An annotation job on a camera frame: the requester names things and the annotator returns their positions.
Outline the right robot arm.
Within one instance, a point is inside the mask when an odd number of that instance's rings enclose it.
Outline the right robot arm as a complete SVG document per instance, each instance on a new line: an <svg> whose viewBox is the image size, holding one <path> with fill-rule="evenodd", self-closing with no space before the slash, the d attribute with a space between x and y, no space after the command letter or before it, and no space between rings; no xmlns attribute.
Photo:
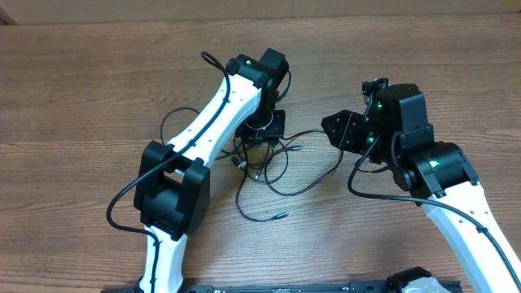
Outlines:
<svg viewBox="0 0 521 293"><path fill-rule="evenodd" d="M443 234L477 292L518 292L520 260L497 224L479 176L453 142L436 141L423 93L386 78L361 87L364 113L342 110L322 119L330 144L360 155L348 178L358 197L418 205ZM404 196L355 190L365 160L385 164Z"/></svg>

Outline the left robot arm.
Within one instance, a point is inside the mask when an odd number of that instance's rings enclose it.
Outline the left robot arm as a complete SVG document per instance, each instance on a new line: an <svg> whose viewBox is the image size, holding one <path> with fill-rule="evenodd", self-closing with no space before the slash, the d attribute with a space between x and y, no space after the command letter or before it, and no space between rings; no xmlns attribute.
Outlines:
<svg viewBox="0 0 521 293"><path fill-rule="evenodd" d="M186 242L205 217L211 167L231 136L247 145L276 146L285 113L278 87L289 79L286 56L267 49L220 65L222 82L207 106L176 137L152 141L142 153L134 206L147 234L145 271L137 292L178 292Z"/></svg>

